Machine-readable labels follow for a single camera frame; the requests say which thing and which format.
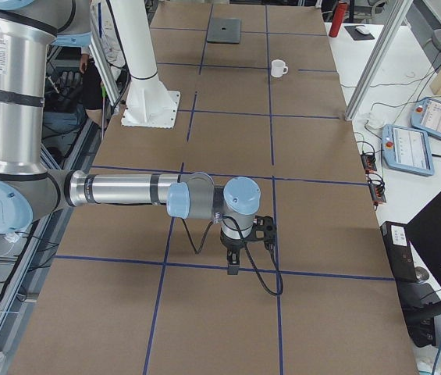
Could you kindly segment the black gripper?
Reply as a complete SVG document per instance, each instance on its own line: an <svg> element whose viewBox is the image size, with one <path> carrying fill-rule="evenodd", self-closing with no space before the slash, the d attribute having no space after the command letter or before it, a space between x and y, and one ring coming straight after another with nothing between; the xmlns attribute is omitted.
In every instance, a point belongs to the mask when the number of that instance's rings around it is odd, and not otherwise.
<svg viewBox="0 0 441 375"><path fill-rule="evenodd" d="M240 251L245 248L247 242L241 239L232 239L223 232L220 233L220 239L227 250L227 274L237 275L240 267Z"/></svg>

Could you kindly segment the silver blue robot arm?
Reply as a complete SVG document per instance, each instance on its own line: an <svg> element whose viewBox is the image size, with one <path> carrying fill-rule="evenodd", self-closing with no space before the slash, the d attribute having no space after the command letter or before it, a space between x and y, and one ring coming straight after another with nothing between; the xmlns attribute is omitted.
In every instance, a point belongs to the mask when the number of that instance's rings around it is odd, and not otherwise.
<svg viewBox="0 0 441 375"><path fill-rule="evenodd" d="M92 40L87 1L0 1L0 234L67 206L163 205L172 217L219 223L228 273L237 273L259 222L252 179L215 185L206 173L104 175L41 164L48 46Z"/></svg>

